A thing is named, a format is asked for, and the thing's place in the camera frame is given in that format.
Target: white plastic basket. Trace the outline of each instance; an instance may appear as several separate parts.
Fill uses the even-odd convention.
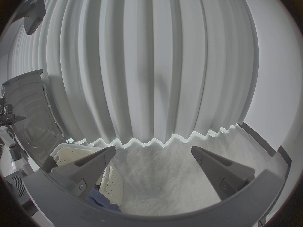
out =
[[[63,143],[54,149],[51,156],[55,159],[58,166],[62,166],[99,150],[101,150],[101,148],[94,146]],[[104,174],[101,175],[100,179],[96,182],[97,185],[100,183],[99,192],[107,197],[111,203],[115,203],[120,206],[123,199],[123,180],[111,163],[109,163]]]

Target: blue garment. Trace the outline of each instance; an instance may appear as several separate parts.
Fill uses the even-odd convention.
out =
[[[110,203],[109,199],[100,193],[96,187],[93,188],[88,198],[86,199],[86,202],[89,202],[92,205],[102,206],[109,210],[121,212],[119,206],[117,204]]]

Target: white curtain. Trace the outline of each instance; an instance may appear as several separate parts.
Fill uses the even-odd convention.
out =
[[[59,123],[75,140],[142,143],[242,123],[258,72],[245,0],[44,0],[20,26],[8,78],[43,69]]]

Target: open lid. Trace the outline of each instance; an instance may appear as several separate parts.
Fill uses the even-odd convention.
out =
[[[41,73],[42,69],[31,71],[2,84],[6,103],[12,104],[15,115],[26,117],[14,125],[15,135],[39,166],[59,144],[66,142],[48,108]]]

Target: concrete floor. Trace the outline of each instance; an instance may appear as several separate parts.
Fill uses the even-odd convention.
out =
[[[214,137],[194,134],[187,143],[172,138],[165,147],[157,142],[145,147],[133,142],[125,149],[119,142],[115,144],[116,155],[112,163],[124,184],[121,210],[133,215],[175,215],[220,202],[191,155],[193,145],[250,166],[256,170],[255,176],[264,169],[270,169],[284,177],[288,168],[279,153],[271,158],[239,126],[219,132]],[[12,171],[7,147],[0,159],[0,170],[4,176]]]

